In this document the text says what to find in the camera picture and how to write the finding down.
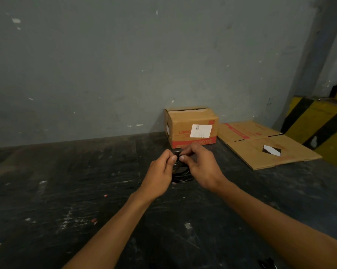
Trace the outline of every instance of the person's right hand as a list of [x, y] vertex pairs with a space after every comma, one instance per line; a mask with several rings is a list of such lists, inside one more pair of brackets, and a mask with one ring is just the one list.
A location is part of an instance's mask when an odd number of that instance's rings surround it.
[[[227, 181], [211, 151], [196, 142], [183, 149], [179, 159], [189, 166], [191, 174], [202, 187], [215, 191], [221, 182]], [[197, 155], [197, 162], [190, 157], [193, 154]]]

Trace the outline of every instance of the yellow stripe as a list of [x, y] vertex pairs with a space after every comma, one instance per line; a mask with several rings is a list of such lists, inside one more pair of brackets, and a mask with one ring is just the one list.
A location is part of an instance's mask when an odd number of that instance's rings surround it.
[[323, 156], [329, 163], [337, 166], [337, 133], [331, 136], [314, 151]]
[[336, 105], [314, 101], [290, 127], [286, 135], [299, 143], [304, 143], [336, 114]]
[[289, 113], [291, 113], [292, 109], [295, 108], [295, 106], [298, 104], [298, 102], [302, 99], [302, 97], [293, 97], [292, 102], [289, 104], [289, 109], [287, 112], [286, 117], [288, 116]]

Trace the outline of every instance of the hand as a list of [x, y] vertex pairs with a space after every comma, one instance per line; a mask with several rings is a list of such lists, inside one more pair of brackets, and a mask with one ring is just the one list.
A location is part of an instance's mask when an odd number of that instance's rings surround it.
[[[215, 191], [221, 182], [228, 181], [211, 151], [196, 142], [183, 149], [179, 160], [189, 166], [191, 174], [202, 187]], [[197, 162], [190, 158], [194, 153], [197, 155]]]
[[157, 160], [151, 162], [137, 193], [147, 201], [153, 201], [164, 194], [171, 183], [172, 168], [176, 160], [177, 156], [166, 149]]

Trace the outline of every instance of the person's left arm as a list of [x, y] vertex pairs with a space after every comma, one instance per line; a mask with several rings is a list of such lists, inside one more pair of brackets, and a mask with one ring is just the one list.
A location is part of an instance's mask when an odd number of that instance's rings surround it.
[[63, 269], [114, 268], [146, 209], [169, 187], [176, 159], [167, 149], [151, 162], [140, 188]]

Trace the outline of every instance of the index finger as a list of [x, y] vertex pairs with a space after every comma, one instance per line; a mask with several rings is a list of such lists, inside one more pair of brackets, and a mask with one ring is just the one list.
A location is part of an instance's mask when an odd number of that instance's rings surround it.
[[172, 157], [173, 155], [174, 155], [174, 154], [172, 153], [171, 150], [166, 149], [166, 150], [161, 154], [161, 156], [157, 159], [157, 161], [166, 163], [167, 160], [168, 160], [170, 157]]
[[205, 148], [202, 147], [201, 144], [197, 142], [193, 142], [189, 144], [189, 146], [184, 146], [183, 151], [180, 153], [180, 155], [191, 156], [192, 154], [199, 153], [200, 151], [202, 151], [202, 149], [205, 149]]

